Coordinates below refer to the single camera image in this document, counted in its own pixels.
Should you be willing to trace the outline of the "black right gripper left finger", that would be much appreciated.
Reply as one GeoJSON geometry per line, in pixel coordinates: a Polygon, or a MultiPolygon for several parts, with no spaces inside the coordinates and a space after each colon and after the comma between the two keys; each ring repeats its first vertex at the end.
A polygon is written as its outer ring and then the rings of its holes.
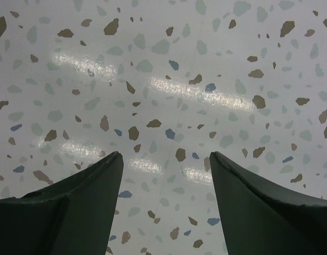
{"type": "Polygon", "coordinates": [[[23,197],[0,200],[0,254],[105,254],[123,173],[115,151],[23,197]]]}

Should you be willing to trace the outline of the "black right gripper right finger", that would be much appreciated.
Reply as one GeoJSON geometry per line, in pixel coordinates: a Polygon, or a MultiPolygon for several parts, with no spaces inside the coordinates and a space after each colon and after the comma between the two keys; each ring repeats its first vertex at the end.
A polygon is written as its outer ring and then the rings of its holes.
{"type": "Polygon", "coordinates": [[[209,159],[228,254],[327,254],[327,200],[282,187],[219,152],[209,159]]]}

